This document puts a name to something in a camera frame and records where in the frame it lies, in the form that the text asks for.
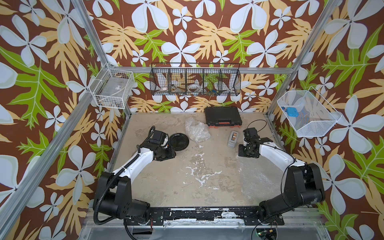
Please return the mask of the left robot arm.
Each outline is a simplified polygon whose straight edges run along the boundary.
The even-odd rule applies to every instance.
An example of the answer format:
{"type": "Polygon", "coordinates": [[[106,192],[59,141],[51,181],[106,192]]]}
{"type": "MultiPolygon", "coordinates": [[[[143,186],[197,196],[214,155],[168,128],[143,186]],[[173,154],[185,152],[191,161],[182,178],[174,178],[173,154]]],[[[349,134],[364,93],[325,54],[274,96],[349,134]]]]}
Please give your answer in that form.
{"type": "Polygon", "coordinates": [[[93,203],[93,220],[96,225],[114,219],[131,217],[144,224],[150,219],[150,204],[132,197],[132,183],[140,172],[152,161],[164,161],[176,157],[169,143],[156,145],[142,143],[137,152],[123,166],[112,173],[103,173],[99,180],[93,203]]]}

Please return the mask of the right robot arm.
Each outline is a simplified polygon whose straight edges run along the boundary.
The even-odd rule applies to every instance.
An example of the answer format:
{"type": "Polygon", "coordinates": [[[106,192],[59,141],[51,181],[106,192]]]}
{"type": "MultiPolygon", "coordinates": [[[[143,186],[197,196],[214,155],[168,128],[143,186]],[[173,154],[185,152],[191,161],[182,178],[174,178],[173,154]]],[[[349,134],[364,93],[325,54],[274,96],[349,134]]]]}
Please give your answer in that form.
{"type": "Polygon", "coordinates": [[[325,200],[321,170],[316,164],[300,161],[274,143],[248,143],[239,145],[238,151],[240,157],[262,156],[283,171],[280,195],[262,201],[258,206],[256,216],[261,223],[271,223],[283,213],[325,200]]]}

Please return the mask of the clear bubble wrap sheet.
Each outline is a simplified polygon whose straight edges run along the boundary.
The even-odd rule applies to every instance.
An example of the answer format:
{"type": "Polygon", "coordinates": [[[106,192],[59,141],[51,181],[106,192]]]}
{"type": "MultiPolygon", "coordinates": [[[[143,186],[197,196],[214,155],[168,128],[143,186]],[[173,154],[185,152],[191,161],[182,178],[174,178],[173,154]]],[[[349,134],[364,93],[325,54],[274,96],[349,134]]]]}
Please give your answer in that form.
{"type": "Polygon", "coordinates": [[[196,143],[202,143],[211,138],[209,127],[203,122],[197,121],[194,118],[186,119],[185,131],[189,139],[196,143]]]}

